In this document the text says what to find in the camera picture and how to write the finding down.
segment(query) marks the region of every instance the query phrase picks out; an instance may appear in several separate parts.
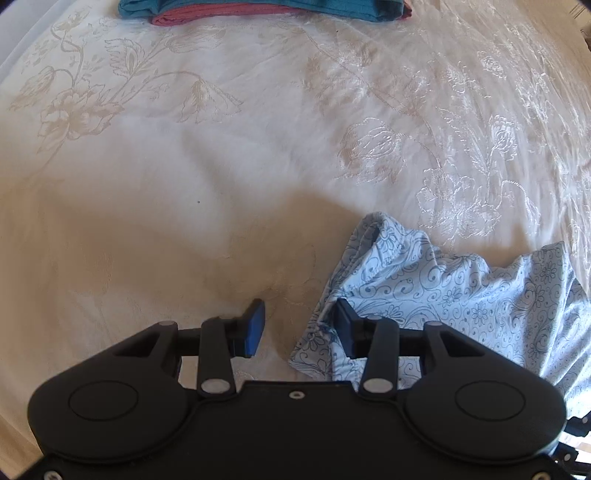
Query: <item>silver screw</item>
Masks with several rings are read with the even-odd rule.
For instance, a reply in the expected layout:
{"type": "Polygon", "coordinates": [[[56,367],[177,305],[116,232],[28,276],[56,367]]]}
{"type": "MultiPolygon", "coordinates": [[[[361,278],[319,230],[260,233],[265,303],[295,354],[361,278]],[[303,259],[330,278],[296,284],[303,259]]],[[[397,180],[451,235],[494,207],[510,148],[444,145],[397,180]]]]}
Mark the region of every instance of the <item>silver screw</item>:
{"type": "Polygon", "coordinates": [[[201,390],[213,395],[219,395],[230,390],[230,384],[223,378],[208,378],[201,384],[201,390]]]}
{"type": "Polygon", "coordinates": [[[363,382],[363,388],[369,393],[388,393],[394,388],[394,385],[385,378],[370,378],[363,382]]]}
{"type": "Polygon", "coordinates": [[[45,472],[43,475],[43,480],[62,480],[61,475],[53,470],[45,472]]]}
{"type": "Polygon", "coordinates": [[[305,396],[306,396],[306,394],[304,392],[299,391],[299,390],[294,390],[293,392],[290,392],[290,398],[292,400],[301,400],[305,396]]]}
{"type": "Polygon", "coordinates": [[[538,472],[531,477],[531,480],[552,480],[552,477],[548,472],[538,472]]]}

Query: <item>stack of folded clothes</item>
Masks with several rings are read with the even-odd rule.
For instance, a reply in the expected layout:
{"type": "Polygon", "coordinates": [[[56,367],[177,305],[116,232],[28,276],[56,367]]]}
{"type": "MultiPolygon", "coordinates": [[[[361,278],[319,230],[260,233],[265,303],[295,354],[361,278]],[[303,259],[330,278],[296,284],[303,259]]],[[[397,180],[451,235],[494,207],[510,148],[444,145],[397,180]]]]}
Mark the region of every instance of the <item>stack of folded clothes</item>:
{"type": "Polygon", "coordinates": [[[124,18],[150,18],[154,25],[180,25],[217,15],[261,15],[302,10],[359,18],[372,22],[392,21],[412,15],[404,0],[121,0],[124,18]]]}

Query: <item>folded teal cloth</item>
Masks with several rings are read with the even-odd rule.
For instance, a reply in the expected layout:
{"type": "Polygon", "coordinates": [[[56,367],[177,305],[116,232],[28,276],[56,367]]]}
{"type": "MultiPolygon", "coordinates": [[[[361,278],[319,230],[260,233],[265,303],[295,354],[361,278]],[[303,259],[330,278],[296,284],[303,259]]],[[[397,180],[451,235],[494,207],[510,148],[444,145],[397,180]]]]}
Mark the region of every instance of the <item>folded teal cloth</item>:
{"type": "MultiPolygon", "coordinates": [[[[119,14],[124,18],[153,17],[186,5],[234,2],[236,0],[121,0],[119,14]]],[[[370,22],[396,20],[404,11],[403,0],[249,0],[249,3],[285,5],[370,22]]]]}

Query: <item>white bedsheet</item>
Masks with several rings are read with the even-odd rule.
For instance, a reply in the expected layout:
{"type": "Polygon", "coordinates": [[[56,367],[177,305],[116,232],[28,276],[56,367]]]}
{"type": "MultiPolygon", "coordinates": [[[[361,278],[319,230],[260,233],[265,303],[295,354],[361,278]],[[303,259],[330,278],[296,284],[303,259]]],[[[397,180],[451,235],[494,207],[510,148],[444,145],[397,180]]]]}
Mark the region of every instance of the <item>white bedsheet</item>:
{"type": "MultiPolygon", "coordinates": [[[[591,53],[552,0],[415,0],[163,29],[79,0],[0,85],[0,468],[48,377],[162,319],[268,323],[287,365],[350,232],[381,210],[492,265],[564,240],[591,273],[591,53]]],[[[182,372],[191,384],[195,366],[182,372]]]]}

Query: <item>folded red cloth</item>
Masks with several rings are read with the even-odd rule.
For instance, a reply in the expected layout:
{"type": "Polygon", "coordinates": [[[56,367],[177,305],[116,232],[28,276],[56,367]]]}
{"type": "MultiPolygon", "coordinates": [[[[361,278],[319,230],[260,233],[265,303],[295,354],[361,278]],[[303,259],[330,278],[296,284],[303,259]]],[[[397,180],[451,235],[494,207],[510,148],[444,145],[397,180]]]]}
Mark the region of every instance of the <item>folded red cloth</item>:
{"type": "Polygon", "coordinates": [[[218,15],[268,15],[301,12],[301,8],[273,4],[194,4],[168,10],[152,18],[153,25],[170,27],[218,15]]]}

